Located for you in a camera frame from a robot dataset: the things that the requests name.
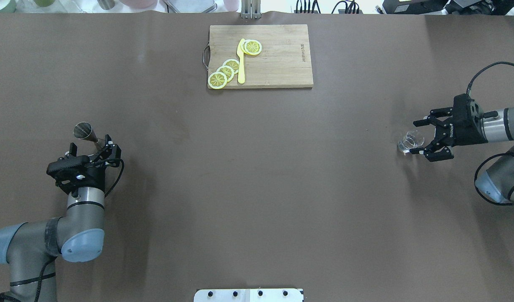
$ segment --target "blue joint cap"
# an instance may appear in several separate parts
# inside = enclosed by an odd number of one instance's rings
[[[63,243],[61,254],[63,259],[69,262],[88,262],[100,255],[103,244],[104,230],[87,229]]]
[[[475,187],[496,203],[504,204],[509,202],[493,184],[490,175],[486,171],[475,180]]]
[[[14,235],[17,233],[19,228],[26,222],[18,225],[7,226],[0,229],[0,264],[7,264],[8,260],[8,248],[9,244],[13,240]]]

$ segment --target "logo on cutting board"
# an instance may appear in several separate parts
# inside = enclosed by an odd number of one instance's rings
[[[300,44],[301,48],[301,61],[305,62],[305,46],[303,44]]]

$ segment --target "yellow knife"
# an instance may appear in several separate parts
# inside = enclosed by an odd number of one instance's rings
[[[238,77],[237,80],[240,84],[244,84],[246,82],[246,74],[244,73],[244,51],[242,50],[245,39],[241,39],[238,42],[238,47],[236,48],[236,55],[238,55]]]

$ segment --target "table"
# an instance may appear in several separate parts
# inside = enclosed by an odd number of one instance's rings
[[[206,88],[209,25],[253,23],[308,24],[312,89]],[[514,301],[514,208],[472,180],[512,143],[439,163],[396,149],[498,60],[514,62],[514,17],[0,15],[0,228],[64,215],[44,171],[85,120],[126,168],[102,255],[56,261],[60,300],[293,286],[307,302]],[[473,97],[513,107],[514,69]]]

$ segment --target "lime slice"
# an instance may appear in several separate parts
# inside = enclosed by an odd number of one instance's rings
[[[217,69],[221,73],[224,73],[227,76],[227,82],[229,83],[234,78],[234,70],[231,66],[223,65]]]
[[[209,76],[208,82],[212,89],[221,89],[227,84],[227,76],[224,73],[217,71]]]
[[[238,74],[238,64],[240,62],[236,59],[226,60],[222,65],[231,67],[234,70],[234,74]]]
[[[249,55],[258,55],[261,53],[262,45],[261,42],[257,40],[246,40],[244,42],[244,53]]]

